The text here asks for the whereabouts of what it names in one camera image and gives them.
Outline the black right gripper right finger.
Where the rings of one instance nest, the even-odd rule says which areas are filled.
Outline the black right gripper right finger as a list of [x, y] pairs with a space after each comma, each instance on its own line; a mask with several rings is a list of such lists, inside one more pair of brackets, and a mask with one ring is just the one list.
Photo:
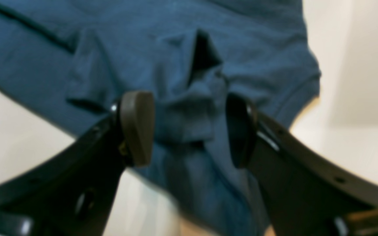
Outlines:
[[233, 164], [258, 181], [277, 236], [378, 236], [378, 185], [316, 154], [247, 98], [225, 104]]

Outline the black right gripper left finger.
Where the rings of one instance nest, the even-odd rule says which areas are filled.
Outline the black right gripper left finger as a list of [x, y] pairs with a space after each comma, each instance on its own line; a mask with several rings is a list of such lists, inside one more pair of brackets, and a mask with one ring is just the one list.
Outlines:
[[126, 92], [61, 153], [0, 184], [0, 235], [101, 236], [127, 167], [150, 164], [151, 92]]

